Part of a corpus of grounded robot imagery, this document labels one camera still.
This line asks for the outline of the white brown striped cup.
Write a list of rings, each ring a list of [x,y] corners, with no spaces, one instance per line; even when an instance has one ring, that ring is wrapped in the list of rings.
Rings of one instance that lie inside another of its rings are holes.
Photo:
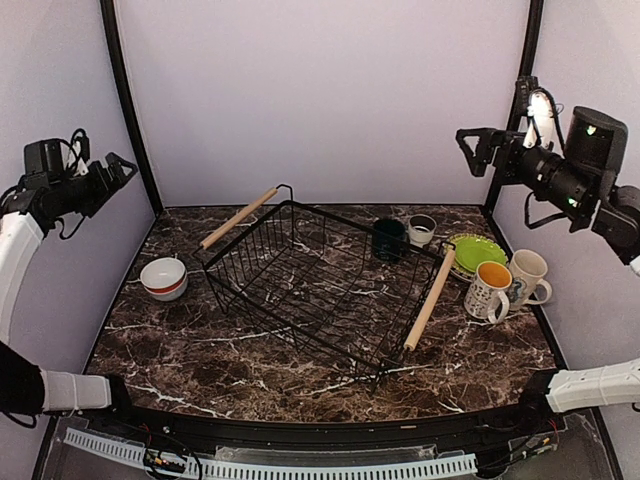
[[[427,246],[433,239],[436,221],[428,215],[418,214],[409,218],[408,236],[410,244],[418,248]]]

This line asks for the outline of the white ribbed bowl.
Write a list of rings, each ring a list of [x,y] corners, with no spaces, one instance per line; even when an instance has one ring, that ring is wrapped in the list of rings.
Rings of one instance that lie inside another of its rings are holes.
[[[154,299],[160,302],[170,302],[180,298],[188,287],[188,278],[184,277],[179,284],[176,284],[171,290],[164,289],[162,291],[154,291],[145,288],[145,291]]]

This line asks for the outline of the dark green cup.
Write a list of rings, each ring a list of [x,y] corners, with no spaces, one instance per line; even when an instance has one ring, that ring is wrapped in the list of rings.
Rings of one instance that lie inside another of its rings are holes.
[[[407,234],[402,222],[381,218],[373,224],[372,255],[380,261],[396,264],[406,253]]]

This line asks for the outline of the orange bowl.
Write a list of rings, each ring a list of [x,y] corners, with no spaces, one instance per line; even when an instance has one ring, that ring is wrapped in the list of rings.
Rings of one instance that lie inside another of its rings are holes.
[[[142,269],[139,279],[148,292],[167,294],[176,290],[185,281],[186,267],[177,258],[159,258]]]

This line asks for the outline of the tall dragon pattern mug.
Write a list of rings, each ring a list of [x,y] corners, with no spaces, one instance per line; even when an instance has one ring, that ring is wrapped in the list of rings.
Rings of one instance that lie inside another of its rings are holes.
[[[548,265],[538,253],[520,249],[513,253],[508,269],[512,283],[507,291],[510,311],[519,310],[525,305],[542,305],[553,294],[551,284],[545,279]]]

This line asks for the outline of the white leaf pattern mug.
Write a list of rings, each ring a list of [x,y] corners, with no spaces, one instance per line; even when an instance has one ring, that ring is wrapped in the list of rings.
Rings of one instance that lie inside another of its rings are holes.
[[[466,312],[493,325],[502,323],[510,308],[507,291],[511,284],[507,267],[494,261],[480,263],[464,299]]]

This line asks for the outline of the lime green plate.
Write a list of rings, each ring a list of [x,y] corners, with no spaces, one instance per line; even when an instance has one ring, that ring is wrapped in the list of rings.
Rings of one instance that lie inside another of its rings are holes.
[[[484,262],[507,264],[507,255],[493,240],[477,235],[457,235],[450,239],[456,251],[456,262],[464,270],[474,273]]]

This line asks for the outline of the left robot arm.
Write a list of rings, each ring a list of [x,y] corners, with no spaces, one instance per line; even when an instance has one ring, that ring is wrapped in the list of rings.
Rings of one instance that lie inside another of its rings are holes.
[[[66,216],[93,217],[138,168],[113,152],[103,161],[92,159],[83,128],[68,139],[29,143],[23,158],[22,175],[1,195],[1,414],[33,429],[41,415],[101,411],[117,434],[134,435],[141,415],[123,378],[56,371],[30,361],[20,349],[26,343],[20,320],[28,300],[52,305],[55,294],[65,300],[78,295],[72,286],[56,286],[51,273],[36,277],[44,264],[42,244],[51,232],[71,239],[64,230]]]

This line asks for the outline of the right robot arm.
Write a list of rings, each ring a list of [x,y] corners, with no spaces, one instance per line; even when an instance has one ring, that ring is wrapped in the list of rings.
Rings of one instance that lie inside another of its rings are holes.
[[[470,173],[498,183],[488,214],[512,248],[546,259],[554,285],[537,312],[555,364],[529,377],[511,410],[521,434],[578,409],[639,410],[639,190],[618,182],[628,136],[584,106],[453,134]]]

